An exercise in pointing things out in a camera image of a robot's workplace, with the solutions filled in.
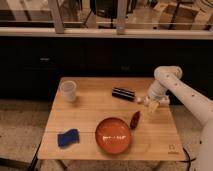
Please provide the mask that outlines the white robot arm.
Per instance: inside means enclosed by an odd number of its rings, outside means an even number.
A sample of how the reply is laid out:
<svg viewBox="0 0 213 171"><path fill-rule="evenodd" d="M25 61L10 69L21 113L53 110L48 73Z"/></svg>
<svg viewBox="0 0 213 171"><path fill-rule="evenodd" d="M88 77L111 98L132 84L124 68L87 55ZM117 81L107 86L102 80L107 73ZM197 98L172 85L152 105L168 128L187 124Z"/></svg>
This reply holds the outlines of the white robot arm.
<svg viewBox="0 0 213 171"><path fill-rule="evenodd" d="M181 81L179 66L160 66L154 70L154 82L148 89L150 101L160 102L170 91L202 124L201 145L196 171L213 171L213 100Z"/></svg>

